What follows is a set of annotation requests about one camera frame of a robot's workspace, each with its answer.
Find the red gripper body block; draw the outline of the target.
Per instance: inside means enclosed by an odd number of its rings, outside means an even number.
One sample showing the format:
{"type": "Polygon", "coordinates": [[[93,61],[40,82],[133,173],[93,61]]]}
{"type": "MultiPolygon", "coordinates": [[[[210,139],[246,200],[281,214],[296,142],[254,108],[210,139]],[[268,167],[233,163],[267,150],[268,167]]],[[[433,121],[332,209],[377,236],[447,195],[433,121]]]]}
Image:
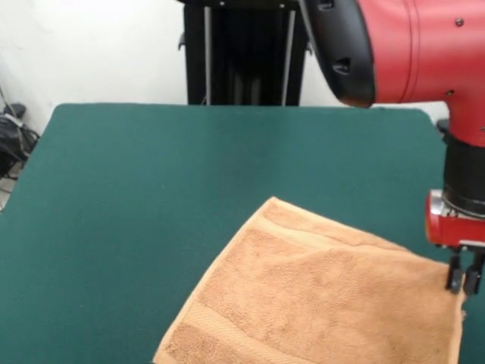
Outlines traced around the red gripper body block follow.
{"type": "Polygon", "coordinates": [[[427,239],[450,249],[484,248],[484,219],[465,215],[450,207],[442,190],[431,190],[426,200],[427,239]]]}

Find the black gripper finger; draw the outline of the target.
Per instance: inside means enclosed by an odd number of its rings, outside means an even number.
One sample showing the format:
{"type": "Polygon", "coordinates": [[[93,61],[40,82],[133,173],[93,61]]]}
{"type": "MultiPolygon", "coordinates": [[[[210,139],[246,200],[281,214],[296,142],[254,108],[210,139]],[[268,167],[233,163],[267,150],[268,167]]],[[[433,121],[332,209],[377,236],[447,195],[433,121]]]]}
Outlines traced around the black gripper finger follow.
{"type": "Polygon", "coordinates": [[[465,272],[464,292],[467,296],[478,294],[484,267],[484,252],[476,251],[473,262],[465,272]]]}
{"type": "Polygon", "coordinates": [[[452,249],[446,277],[446,289],[453,294],[458,294],[462,288],[462,275],[461,251],[452,249]]]}

